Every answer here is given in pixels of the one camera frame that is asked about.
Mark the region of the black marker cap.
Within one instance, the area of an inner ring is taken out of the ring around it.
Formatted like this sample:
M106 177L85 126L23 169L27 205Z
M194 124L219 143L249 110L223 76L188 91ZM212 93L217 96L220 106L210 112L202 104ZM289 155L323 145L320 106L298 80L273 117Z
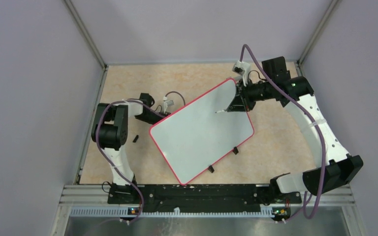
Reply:
M137 141L138 141L138 139L139 139L139 135L136 135L135 137L134 137L134 139L133 139L133 143L136 143Z

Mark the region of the pink framed whiteboard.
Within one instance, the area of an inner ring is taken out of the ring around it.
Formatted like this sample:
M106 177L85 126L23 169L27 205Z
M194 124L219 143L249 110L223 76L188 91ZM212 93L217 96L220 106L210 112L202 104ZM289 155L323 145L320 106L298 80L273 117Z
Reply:
M150 136L181 185L186 185L254 135L247 112L226 109L236 93L227 79L150 128Z

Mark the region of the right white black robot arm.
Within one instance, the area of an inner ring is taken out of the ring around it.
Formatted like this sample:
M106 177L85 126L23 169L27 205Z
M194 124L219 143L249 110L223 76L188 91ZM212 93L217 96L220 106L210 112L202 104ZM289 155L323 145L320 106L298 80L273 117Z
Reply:
M291 192L307 191L316 196L320 187L326 193L351 182L364 165L362 158L351 155L341 145L320 111L308 80L303 76L292 78L284 57L262 62L262 70L278 88L265 78L253 83L248 62L237 61L232 70L238 74L236 94L226 111L249 112L258 101L279 101L301 129L315 160L313 170L272 178L269 189L272 201L281 203Z

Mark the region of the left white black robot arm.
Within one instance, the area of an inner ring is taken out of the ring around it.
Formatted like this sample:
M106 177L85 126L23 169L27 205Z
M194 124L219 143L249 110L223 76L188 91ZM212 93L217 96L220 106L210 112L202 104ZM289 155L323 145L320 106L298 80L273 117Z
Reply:
M126 203L133 203L138 197L135 174L126 156L128 120L156 124L170 115L162 106L160 111L152 109L155 101L148 93L139 98L129 98L112 103L99 103L94 114L91 139L109 163L113 175L113 185L123 186L119 196Z

